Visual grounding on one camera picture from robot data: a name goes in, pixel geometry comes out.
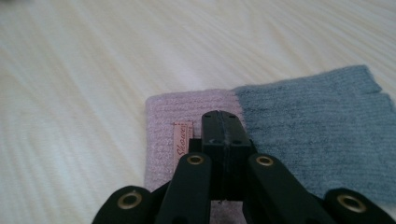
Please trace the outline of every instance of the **white wooden table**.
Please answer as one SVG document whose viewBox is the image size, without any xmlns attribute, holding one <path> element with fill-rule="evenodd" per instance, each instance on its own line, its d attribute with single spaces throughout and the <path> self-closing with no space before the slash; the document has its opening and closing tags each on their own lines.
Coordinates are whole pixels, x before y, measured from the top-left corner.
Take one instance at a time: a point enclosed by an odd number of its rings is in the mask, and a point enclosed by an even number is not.
<svg viewBox="0 0 396 224">
<path fill-rule="evenodd" d="M 0 1 L 0 223 L 90 223 L 142 186 L 145 100 L 367 64 L 396 99 L 396 2 Z"/>
</svg>

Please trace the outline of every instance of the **ribbed fabric texture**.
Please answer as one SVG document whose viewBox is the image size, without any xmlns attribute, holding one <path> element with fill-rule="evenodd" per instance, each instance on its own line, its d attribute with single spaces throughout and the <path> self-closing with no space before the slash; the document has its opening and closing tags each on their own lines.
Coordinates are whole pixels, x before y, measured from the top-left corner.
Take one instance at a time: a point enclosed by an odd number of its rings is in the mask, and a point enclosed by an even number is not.
<svg viewBox="0 0 396 224">
<path fill-rule="evenodd" d="M 396 114 L 366 66 L 235 89 L 247 132 L 322 197 L 357 190 L 396 203 Z"/>
<path fill-rule="evenodd" d="M 278 157 L 322 197 L 349 188 L 377 203 L 396 204 L 396 113 L 366 66 L 233 91 L 169 93 L 147 100 L 146 188 L 173 175 L 173 122 L 211 110 L 238 116 L 260 152 Z M 212 203 L 211 223 L 245 223 L 241 203 Z"/>
</svg>

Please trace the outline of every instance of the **gray towel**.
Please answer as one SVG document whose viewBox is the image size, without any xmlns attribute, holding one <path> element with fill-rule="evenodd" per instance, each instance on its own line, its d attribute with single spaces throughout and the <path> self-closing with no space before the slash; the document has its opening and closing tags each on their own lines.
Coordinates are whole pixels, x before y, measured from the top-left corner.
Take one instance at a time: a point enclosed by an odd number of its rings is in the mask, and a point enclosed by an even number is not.
<svg viewBox="0 0 396 224">
<path fill-rule="evenodd" d="M 366 66 L 235 89 L 247 132 L 308 191 L 396 203 L 396 113 Z"/>
</svg>

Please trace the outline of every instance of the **towel label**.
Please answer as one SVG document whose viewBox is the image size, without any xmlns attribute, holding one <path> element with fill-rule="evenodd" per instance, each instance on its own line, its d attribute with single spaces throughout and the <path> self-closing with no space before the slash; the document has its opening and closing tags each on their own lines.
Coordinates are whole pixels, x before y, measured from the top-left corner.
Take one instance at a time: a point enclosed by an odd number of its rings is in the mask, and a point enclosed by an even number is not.
<svg viewBox="0 0 396 224">
<path fill-rule="evenodd" d="M 189 152 L 189 142 L 192 137 L 192 121 L 176 121 L 174 123 L 174 170 L 176 170 L 180 158 Z"/>
</svg>

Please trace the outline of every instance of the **pink towel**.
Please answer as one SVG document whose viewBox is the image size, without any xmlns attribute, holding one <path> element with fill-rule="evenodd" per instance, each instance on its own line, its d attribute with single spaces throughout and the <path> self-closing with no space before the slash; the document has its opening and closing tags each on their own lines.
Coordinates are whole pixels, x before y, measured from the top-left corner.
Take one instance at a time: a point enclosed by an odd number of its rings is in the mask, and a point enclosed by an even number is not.
<svg viewBox="0 0 396 224">
<path fill-rule="evenodd" d="M 148 98 L 146 107 L 148 156 L 145 188 L 150 191 L 172 179 L 175 121 L 193 121 L 194 138 L 201 137 L 201 116 L 211 110 L 233 113 L 244 123 L 242 108 L 232 91 L 168 93 Z M 212 202 L 211 215 L 210 223 L 246 223 L 242 203 Z"/>
</svg>

